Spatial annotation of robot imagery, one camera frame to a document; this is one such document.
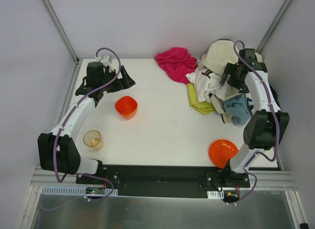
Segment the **orange plastic plate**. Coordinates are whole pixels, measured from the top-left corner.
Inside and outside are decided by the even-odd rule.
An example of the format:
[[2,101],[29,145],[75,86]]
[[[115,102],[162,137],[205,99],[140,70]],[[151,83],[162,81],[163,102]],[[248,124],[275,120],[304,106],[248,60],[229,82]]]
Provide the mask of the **orange plastic plate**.
[[233,142],[226,139],[218,139],[210,145],[208,155],[216,167],[224,169],[226,163],[235,157],[238,152],[239,149]]

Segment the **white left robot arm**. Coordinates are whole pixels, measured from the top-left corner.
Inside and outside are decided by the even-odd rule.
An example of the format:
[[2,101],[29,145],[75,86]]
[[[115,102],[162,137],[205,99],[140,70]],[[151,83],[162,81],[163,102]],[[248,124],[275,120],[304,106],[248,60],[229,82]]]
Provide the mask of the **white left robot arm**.
[[104,93],[118,92],[133,85],[135,81],[123,65],[116,72],[110,63],[88,63],[86,76],[75,91],[74,102],[65,116],[49,133],[41,133],[37,139],[41,168],[71,175],[96,174],[100,162],[82,157],[75,139]]

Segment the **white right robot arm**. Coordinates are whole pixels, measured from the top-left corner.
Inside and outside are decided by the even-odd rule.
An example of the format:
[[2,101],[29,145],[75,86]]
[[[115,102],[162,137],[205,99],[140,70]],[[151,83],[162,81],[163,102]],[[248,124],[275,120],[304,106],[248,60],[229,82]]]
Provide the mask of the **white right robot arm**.
[[258,61],[255,50],[243,48],[236,55],[238,62],[226,65],[221,80],[251,95],[254,114],[244,128],[244,143],[238,154],[227,161],[219,174],[222,187],[249,187],[247,170],[260,156],[269,162],[276,160],[289,122],[289,114],[281,111],[272,95],[266,65]]

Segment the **transparent amber plastic cup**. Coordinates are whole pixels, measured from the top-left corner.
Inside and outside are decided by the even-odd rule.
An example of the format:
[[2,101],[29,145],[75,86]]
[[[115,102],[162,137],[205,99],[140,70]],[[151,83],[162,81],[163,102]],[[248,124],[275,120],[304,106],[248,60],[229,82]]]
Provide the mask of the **transparent amber plastic cup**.
[[84,144],[92,149],[100,150],[103,147],[103,139],[99,131],[91,130],[83,137]]

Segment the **white cloth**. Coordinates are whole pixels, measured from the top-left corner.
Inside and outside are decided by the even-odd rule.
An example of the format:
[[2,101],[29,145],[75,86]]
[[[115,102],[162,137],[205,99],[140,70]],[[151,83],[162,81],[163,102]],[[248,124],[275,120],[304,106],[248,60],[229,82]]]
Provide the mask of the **white cloth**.
[[221,86],[221,76],[207,68],[196,69],[186,77],[190,83],[194,84],[199,102],[206,101],[212,104],[213,100],[223,102],[238,95],[238,90],[227,83]]

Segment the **light blue cloth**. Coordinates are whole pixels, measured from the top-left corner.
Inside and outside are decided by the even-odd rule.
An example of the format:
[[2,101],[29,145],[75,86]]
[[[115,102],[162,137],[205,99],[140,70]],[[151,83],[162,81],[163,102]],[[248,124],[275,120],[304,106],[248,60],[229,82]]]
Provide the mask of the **light blue cloth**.
[[239,94],[223,102],[226,114],[233,116],[233,123],[238,126],[245,125],[252,117],[244,94]]

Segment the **orange plastic bowl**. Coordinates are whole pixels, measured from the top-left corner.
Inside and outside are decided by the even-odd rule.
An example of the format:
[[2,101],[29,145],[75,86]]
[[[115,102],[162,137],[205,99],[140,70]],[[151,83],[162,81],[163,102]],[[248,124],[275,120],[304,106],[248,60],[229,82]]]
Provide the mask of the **orange plastic bowl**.
[[124,96],[115,103],[116,111],[126,120],[130,120],[135,116],[137,108],[137,101],[130,96]]

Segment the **right aluminium frame post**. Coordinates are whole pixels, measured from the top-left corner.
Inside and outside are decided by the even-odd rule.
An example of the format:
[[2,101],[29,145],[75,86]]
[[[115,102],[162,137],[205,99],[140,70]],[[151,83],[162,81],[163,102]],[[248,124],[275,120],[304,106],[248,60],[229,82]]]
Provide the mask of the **right aluminium frame post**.
[[256,51],[258,53],[262,53],[265,46],[267,45],[267,43],[271,39],[272,35],[276,31],[277,27],[279,26],[279,24],[283,20],[284,16],[286,15],[287,11],[289,10],[289,8],[291,7],[291,5],[293,4],[294,1],[295,0],[284,0],[283,1],[283,3],[281,4],[279,10],[277,11],[275,17],[273,18],[271,24],[269,25],[267,31],[265,32],[264,36],[262,37],[262,39],[261,39],[261,41],[260,41],[260,43],[256,49]]

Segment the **yellow-green cloth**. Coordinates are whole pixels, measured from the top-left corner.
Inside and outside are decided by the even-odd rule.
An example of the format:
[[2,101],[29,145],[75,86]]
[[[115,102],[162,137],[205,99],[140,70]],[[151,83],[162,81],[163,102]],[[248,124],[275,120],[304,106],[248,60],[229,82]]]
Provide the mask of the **yellow-green cloth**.
[[192,83],[187,84],[187,94],[189,106],[202,115],[207,115],[215,111],[214,106],[206,101],[199,102],[195,91],[195,86]]

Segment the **cream canvas tote bag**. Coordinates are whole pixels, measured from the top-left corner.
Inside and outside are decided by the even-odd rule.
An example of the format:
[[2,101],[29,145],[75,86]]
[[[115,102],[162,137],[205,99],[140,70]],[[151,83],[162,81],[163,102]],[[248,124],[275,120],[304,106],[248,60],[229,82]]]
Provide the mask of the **cream canvas tote bag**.
[[228,63],[235,64],[238,62],[238,56],[233,49],[232,40],[217,40],[210,45],[206,54],[202,55],[197,68],[208,70],[222,76]]

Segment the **left aluminium frame post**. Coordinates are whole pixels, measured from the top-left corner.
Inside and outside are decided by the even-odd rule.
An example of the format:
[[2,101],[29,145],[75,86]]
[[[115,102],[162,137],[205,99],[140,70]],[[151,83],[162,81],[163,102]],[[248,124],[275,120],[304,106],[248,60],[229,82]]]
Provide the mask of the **left aluminium frame post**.
[[66,50],[68,51],[69,55],[71,56],[72,60],[77,65],[79,62],[79,58],[57,16],[57,13],[55,12],[52,3],[50,0],[41,0],[46,12],[48,13],[48,16],[50,17],[58,35],[60,36],[60,39],[62,40]]

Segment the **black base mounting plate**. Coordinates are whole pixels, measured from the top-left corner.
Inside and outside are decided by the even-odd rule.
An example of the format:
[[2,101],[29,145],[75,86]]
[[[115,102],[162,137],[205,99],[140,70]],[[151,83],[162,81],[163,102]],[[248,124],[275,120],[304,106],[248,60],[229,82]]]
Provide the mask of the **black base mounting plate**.
[[103,178],[119,196],[206,198],[210,191],[250,187],[246,173],[206,166],[102,165],[95,178],[77,177],[76,183],[103,186]]

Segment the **magenta pink cloth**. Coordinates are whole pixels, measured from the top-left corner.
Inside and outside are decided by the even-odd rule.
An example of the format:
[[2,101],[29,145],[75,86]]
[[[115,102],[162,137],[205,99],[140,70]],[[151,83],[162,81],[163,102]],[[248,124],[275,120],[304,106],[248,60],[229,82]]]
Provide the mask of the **magenta pink cloth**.
[[154,60],[171,80],[184,84],[190,83],[186,75],[193,73],[197,67],[197,59],[189,53],[188,49],[182,47],[173,47],[159,53]]

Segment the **black printed t-shirt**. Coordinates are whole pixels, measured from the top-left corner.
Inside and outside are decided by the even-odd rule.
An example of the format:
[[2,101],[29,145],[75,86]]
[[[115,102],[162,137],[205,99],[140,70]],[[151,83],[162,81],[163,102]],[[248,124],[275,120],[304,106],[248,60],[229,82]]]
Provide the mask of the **black printed t-shirt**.
[[[273,89],[273,87],[271,85],[269,87],[270,87],[272,96],[273,96],[276,104],[278,105],[278,107],[280,107],[280,104],[278,102],[278,94],[277,94],[277,92]],[[253,106],[253,101],[252,101],[250,93],[246,94],[245,97],[246,97],[248,108],[251,111],[251,113],[253,114],[254,113],[254,106]]]

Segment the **aluminium frame post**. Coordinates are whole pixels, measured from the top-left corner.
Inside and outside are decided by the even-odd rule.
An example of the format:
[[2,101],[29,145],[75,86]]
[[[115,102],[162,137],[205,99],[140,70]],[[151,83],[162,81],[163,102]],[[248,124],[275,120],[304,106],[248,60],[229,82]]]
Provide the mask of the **aluminium frame post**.
[[284,0],[283,1],[283,3],[281,4],[279,10],[277,11],[275,17],[273,18],[271,24],[269,25],[267,31],[265,32],[264,36],[262,37],[262,39],[261,39],[261,41],[260,41],[260,43],[256,49],[256,51],[258,53],[262,53],[265,46],[267,45],[267,43],[271,39],[272,35],[276,31],[277,27],[279,26],[279,24],[283,20],[284,16],[286,15],[287,11],[289,10],[289,8],[291,7],[291,5],[293,4],[294,1],[295,0]]
[[77,65],[79,62],[79,58],[57,16],[57,13],[55,12],[52,3],[50,0],[41,0],[46,12],[48,13],[48,16],[50,17],[58,35],[60,36],[60,39],[62,40],[66,50],[68,51],[69,55],[71,56],[72,60]]

